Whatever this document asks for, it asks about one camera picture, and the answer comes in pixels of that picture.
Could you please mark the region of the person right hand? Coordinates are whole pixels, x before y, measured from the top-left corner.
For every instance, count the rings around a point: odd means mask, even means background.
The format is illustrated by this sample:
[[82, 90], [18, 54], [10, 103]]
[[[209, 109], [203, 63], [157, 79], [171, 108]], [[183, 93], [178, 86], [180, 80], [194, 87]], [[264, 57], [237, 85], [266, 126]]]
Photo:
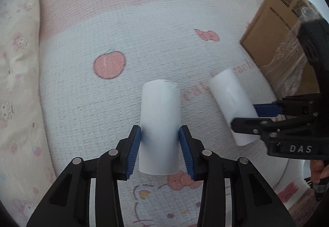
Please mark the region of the person right hand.
[[311, 181], [313, 183], [319, 183], [324, 178], [324, 163], [322, 160], [310, 161]]

